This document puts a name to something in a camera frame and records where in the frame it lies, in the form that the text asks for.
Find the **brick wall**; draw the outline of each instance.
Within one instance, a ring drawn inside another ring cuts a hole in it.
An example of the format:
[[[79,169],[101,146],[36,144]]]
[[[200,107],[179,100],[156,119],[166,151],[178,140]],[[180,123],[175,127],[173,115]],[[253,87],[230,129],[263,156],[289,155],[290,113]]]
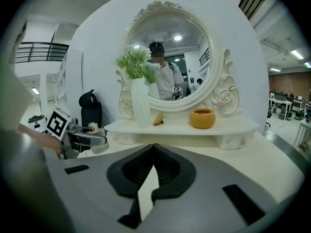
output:
[[[280,90],[284,94],[291,91],[294,96],[302,96],[302,100],[308,100],[311,89],[311,72],[296,72],[269,75],[270,90]]]

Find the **floor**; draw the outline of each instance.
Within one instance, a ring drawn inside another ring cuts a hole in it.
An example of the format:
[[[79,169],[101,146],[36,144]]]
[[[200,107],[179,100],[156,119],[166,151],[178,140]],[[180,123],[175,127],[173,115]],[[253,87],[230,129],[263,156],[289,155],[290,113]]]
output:
[[[271,127],[265,128],[264,136],[281,149],[306,174],[311,163],[311,153],[293,147],[300,121],[294,118],[294,111],[291,121],[279,119],[277,117],[279,112],[280,109],[277,109],[276,114],[272,113],[271,118],[267,119]]]

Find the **mirror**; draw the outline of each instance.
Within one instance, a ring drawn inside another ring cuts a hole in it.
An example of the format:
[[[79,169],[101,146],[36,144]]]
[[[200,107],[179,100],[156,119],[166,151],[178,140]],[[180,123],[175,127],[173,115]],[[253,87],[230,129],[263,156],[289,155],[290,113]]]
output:
[[[180,100],[193,94],[209,73],[211,54],[207,35],[190,17],[161,12],[146,18],[134,30],[131,45],[151,51],[151,63],[159,63],[149,95]]]

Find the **ceiling light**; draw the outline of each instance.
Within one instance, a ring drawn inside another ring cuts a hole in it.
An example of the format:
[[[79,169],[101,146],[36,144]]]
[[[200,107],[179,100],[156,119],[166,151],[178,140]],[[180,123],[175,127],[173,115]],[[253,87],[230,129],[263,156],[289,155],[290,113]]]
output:
[[[175,41],[180,41],[181,39],[182,39],[182,37],[180,35],[175,36],[175,38],[174,38]]]
[[[306,62],[306,63],[305,63],[305,66],[306,66],[307,68],[311,68],[311,65],[310,65],[309,62]]]
[[[291,51],[291,53],[293,55],[295,55],[299,60],[303,59],[302,55],[299,52],[297,52],[296,50]]]
[[[274,68],[271,68],[270,71],[274,71],[274,72],[280,72],[281,70],[279,69],[274,69]]]
[[[37,91],[36,88],[33,87],[33,88],[31,88],[31,89],[33,90],[34,93],[39,94],[39,92]]]

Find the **orange bowl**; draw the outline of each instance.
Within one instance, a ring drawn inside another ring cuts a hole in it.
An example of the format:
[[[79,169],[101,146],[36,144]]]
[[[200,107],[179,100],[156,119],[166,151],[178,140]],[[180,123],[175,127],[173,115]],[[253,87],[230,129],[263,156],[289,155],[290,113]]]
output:
[[[198,129],[209,129],[215,121],[215,113],[210,109],[195,109],[190,113],[190,124]]]

